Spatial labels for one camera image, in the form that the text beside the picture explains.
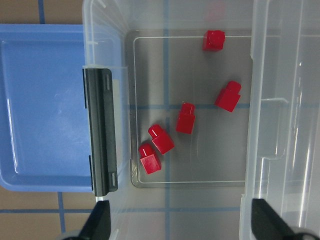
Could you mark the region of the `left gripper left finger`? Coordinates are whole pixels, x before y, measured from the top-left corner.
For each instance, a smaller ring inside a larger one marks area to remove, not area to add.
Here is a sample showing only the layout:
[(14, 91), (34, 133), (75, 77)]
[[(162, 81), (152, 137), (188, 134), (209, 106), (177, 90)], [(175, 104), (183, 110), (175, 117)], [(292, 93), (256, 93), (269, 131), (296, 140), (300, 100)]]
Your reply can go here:
[(57, 240), (109, 240), (111, 210), (108, 200), (98, 201), (81, 230), (62, 233)]

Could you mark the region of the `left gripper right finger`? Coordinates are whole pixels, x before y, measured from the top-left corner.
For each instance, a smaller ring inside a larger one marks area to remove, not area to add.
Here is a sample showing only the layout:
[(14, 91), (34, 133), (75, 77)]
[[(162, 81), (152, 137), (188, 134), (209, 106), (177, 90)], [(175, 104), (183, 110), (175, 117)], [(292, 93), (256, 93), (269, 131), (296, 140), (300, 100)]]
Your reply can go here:
[(251, 231), (256, 240), (319, 240), (316, 234), (294, 230), (263, 198), (251, 201)]

